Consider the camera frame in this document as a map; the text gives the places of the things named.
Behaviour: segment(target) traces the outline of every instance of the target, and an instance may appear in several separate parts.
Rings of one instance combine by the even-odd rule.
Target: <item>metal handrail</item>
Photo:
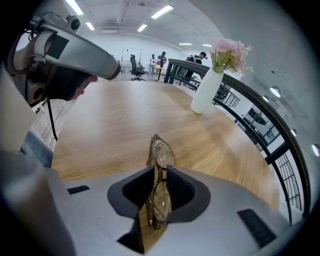
[[[177,70],[179,67],[185,68],[190,70],[194,73],[199,74],[200,76],[205,76],[209,70],[208,66],[201,65],[195,62],[180,60],[180,59],[173,59],[169,58],[168,68],[164,77],[164,83],[172,84],[175,76],[177,74]],[[275,111],[275,109],[268,104],[262,97],[253,89],[242,83],[241,81],[224,74],[222,82],[230,86],[231,88],[235,89],[237,92],[245,96],[248,100],[250,100],[254,105],[256,105],[265,115],[266,117],[273,123],[275,128],[279,131],[280,135],[284,139],[284,143],[276,149],[271,155],[266,158],[268,163],[271,163],[274,167],[276,174],[279,177],[283,192],[285,194],[285,200],[287,202],[288,211],[289,211],[289,221],[291,223],[291,208],[290,202],[288,197],[288,192],[285,188],[283,179],[281,178],[279,169],[276,164],[276,159],[279,158],[279,155],[282,152],[286,152],[290,150],[293,159],[295,161],[296,167],[299,172],[299,176],[302,183],[302,190],[303,190],[303,199],[304,199],[304,208],[303,208],[303,216],[308,216],[310,213],[310,205],[311,205],[311,190],[310,190],[310,179],[309,173],[307,169],[307,165],[301,149],[292,135],[289,127],[285,123],[285,121],[281,118],[281,116]]]

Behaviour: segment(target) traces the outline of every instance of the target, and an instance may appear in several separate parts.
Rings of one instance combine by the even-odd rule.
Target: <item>person in white clothing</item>
[[[152,54],[152,57],[150,58],[150,62],[149,62],[149,72],[148,72],[148,74],[151,74],[151,75],[154,74],[155,65],[156,65],[156,58],[155,58],[155,55]]]

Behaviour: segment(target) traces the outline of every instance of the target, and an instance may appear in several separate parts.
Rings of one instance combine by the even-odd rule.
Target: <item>black office chair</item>
[[[131,61],[131,65],[132,65],[131,74],[136,76],[135,78],[131,78],[131,81],[134,81],[134,80],[146,81],[146,80],[140,78],[141,75],[144,75],[146,72],[142,70],[142,69],[144,69],[144,67],[137,67],[136,56],[131,55],[130,61]]]

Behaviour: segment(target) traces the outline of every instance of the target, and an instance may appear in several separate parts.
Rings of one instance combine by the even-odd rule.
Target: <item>ceiling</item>
[[[79,0],[76,1],[83,15],[79,15],[82,26],[78,34],[101,34],[101,28],[116,30],[121,34],[136,34],[166,42],[182,50],[208,51],[214,38],[223,38],[217,27],[187,0]],[[173,10],[157,19],[151,16],[157,11],[171,5]],[[67,5],[72,14],[75,12]],[[86,25],[91,22],[94,31]],[[142,24],[148,26],[137,32]],[[192,43],[192,46],[181,46],[179,43]]]

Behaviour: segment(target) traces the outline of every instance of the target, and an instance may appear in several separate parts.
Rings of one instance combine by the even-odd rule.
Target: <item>wooden table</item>
[[[159,134],[174,152],[174,165],[235,182],[278,209],[279,189],[256,146],[216,106],[194,113],[193,93],[144,81],[88,86],[64,122],[52,167],[62,180],[138,168],[151,136]]]

